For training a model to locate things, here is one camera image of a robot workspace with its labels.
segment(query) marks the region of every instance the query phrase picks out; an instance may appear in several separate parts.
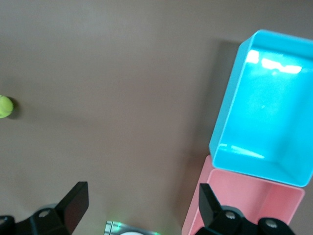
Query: blue plastic bin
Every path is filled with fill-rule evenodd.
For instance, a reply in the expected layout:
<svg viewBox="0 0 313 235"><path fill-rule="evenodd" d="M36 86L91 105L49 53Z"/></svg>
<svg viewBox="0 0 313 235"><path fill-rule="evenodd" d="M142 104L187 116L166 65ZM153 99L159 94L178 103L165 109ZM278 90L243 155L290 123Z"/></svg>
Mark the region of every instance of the blue plastic bin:
<svg viewBox="0 0 313 235"><path fill-rule="evenodd" d="M313 173L313 41L260 30L238 49L213 166L289 185Z"/></svg>

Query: plastic bin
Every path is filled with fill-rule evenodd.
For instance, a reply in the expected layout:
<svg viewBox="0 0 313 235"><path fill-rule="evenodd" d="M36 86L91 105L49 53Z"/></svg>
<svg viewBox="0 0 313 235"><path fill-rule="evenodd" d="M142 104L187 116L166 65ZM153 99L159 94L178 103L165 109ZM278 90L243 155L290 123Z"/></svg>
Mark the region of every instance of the plastic bin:
<svg viewBox="0 0 313 235"><path fill-rule="evenodd" d="M213 166L303 187L312 136L313 41L256 32L237 52L209 144Z"/></svg>
<svg viewBox="0 0 313 235"><path fill-rule="evenodd" d="M211 156L208 156L182 228L182 235L194 235L204 226L199 212L200 183L210 184L222 206L238 208L249 221L256 224L263 217L274 217L289 224L304 196L302 188L214 169Z"/></svg>

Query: tennis ball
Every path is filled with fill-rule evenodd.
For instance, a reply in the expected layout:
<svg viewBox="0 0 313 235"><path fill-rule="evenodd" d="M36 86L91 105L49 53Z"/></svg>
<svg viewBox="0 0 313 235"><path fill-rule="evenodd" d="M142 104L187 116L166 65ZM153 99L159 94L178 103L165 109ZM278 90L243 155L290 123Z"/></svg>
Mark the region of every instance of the tennis ball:
<svg viewBox="0 0 313 235"><path fill-rule="evenodd" d="M3 95L0 95L0 118L9 116L13 111L12 101Z"/></svg>

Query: pink plastic bin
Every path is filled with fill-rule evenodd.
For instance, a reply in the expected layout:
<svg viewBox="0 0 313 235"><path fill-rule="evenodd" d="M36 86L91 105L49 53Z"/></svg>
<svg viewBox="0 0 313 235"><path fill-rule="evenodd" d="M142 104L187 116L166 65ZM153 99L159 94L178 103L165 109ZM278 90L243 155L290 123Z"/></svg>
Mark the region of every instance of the pink plastic bin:
<svg viewBox="0 0 313 235"><path fill-rule="evenodd" d="M182 235L194 235L203 221L199 212L199 184L209 183L222 206L238 208L253 223L262 217L273 217L289 224L297 210L304 190L263 180L212 166L207 156L192 198Z"/></svg>

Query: metal device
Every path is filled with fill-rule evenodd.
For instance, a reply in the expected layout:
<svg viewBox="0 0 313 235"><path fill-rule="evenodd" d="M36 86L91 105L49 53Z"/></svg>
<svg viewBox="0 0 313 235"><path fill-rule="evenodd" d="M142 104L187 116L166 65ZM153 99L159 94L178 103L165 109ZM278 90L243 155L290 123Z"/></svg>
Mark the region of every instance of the metal device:
<svg viewBox="0 0 313 235"><path fill-rule="evenodd" d="M196 235L295 235L279 219L261 218L254 224L237 208L222 207L209 184L200 184L199 210L204 227Z"/></svg>
<svg viewBox="0 0 313 235"><path fill-rule="evenodd" d="M41 209L19 223L0 216L0 235L71 235L88 206L88 183L78 182L55 208Z"/></svg>
<svg viewBox="0 0 313 235"><path fill-rule="evenodd" d="M136 228L117 221L107 221L104 235L160 235L156 232Z"/></svg>

